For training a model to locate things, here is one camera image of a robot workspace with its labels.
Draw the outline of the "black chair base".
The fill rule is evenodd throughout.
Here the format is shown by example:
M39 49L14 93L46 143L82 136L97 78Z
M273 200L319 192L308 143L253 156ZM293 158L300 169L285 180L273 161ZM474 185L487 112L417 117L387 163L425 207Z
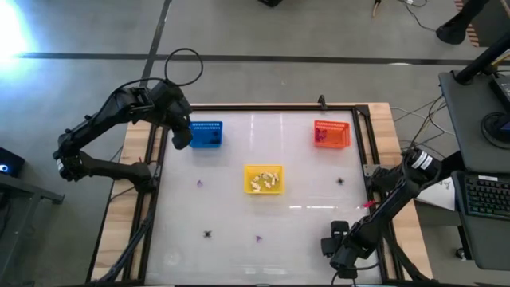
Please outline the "black chair base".
M473 19L484 9L490 0L454 0L459 4L458 12L435 30L436 37L450 45L460 45L466 37Z

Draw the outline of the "black backlit keyboard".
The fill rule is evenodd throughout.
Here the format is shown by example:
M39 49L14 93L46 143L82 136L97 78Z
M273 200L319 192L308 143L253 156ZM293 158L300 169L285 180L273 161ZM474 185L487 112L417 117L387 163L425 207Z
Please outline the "black backlit keyboard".
M466 175L463 195L467 214L510 221L510 178Z

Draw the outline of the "blue plastic basket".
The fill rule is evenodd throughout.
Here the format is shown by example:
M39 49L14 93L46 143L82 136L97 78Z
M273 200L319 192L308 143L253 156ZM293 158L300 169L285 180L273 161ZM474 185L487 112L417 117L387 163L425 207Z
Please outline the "blue plastic basket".
M221 121L192 121L190 130L193 139L190 142L192 148L216 148L222 144L222 122ZM214 138L213 132L218 132L219 137ZM213 139L219 139L220 144L212 144Z

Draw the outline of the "black monitor pole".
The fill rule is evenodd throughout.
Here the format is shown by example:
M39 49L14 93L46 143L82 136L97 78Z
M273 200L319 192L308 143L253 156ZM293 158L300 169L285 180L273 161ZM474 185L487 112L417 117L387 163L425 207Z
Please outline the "black monitor pole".
M507 32L501 39L489 46L471 64L467 65L460 72L455 73L454 80L461 85L470 82L474 76L491 65L508 49L510 49L510 32Z

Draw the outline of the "grey metal stand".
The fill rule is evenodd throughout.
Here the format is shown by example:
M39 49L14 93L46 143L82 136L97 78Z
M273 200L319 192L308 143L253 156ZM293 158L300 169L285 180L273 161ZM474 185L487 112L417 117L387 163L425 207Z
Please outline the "grey metal stand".
M42 199L62 204L64 195L0 174L0 286L18 255L22 236L29 229Z

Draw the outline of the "yellow plastic basket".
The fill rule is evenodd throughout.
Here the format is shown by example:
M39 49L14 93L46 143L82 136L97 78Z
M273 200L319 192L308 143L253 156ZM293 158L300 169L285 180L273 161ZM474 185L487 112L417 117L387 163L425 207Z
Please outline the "yellow plastic basket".
M277 173L279 176L279 180L277 180L275 185L272 185L271 188L267 188L265 186L265 182L254 181L255 176L260 176L260 178L263 178L261 176L262 172L266 173ZM271 183L272 179L267 178L265 181ZM258 184L259 187L261 187L260 192L254 192L251 182L255 182ZM245 165L244 168L244 179L243 179L243 187L244 192L246 194L251 195L281 195L285 191L285 185L284 185L284 168L282 165L264 165L264 164L257 164L257 165Z

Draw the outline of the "white paper sheet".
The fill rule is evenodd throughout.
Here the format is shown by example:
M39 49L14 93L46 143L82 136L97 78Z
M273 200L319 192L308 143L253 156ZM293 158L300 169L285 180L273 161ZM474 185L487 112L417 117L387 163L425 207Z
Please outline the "white paper sheet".
M421 191L416 198L419 202L440 207L445 210L456 210L455 187L451 177L443 179Z

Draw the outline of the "round black stand base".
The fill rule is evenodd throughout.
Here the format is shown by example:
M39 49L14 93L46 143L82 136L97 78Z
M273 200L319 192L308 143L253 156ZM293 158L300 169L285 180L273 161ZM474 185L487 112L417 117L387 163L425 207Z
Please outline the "round black stand base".
M510 113L492 112L481 120L481 131L486 140L510 144Z

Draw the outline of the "grey desk panel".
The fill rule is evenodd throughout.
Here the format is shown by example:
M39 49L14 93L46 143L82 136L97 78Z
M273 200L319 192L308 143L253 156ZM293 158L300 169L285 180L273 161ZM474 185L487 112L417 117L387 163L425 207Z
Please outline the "grey desk panel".
M465 168L477 173L510 174L510 150L490 144L481 130L485 116L504 111L489 87L492 77L478 75L467 85L457 83L452 73L440 73L438 78Z

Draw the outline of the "orange plastic basket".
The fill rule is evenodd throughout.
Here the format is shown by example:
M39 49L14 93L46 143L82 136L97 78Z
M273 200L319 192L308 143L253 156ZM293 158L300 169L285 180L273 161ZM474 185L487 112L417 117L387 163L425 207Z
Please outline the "orange plastic basket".
M327 137L321 142L316 142L318 135L316 129L322 129ZM316 147L345 148L351 145L351 127L348 122L315 120L314 121L314 144Z

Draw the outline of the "grey keyboard desk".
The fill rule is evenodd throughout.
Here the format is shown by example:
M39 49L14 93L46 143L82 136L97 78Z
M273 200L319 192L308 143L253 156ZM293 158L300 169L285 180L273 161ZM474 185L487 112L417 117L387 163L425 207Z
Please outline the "grey keyboard desk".
M482 174L455 171L451 175L461 226L471 258L481 269L510 271L510 221L467 214L463 195L466 175ZM510 178L503 175L487 176Z

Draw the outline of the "black diagonal beam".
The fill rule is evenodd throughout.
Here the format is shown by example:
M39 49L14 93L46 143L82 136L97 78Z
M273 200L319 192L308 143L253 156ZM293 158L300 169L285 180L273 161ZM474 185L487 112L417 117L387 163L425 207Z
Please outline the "black diagonal beam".
M441 161L441 172L439 180L447 179L454 171L465 171L465 163L460 151L449 155Z

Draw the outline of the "black device with blue light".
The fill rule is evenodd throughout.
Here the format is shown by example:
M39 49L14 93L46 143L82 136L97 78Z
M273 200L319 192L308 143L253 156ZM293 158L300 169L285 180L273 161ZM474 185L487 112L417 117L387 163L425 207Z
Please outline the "black device with blue light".
M0 173L18 178L24 167L25 160L11 151L0 147Z

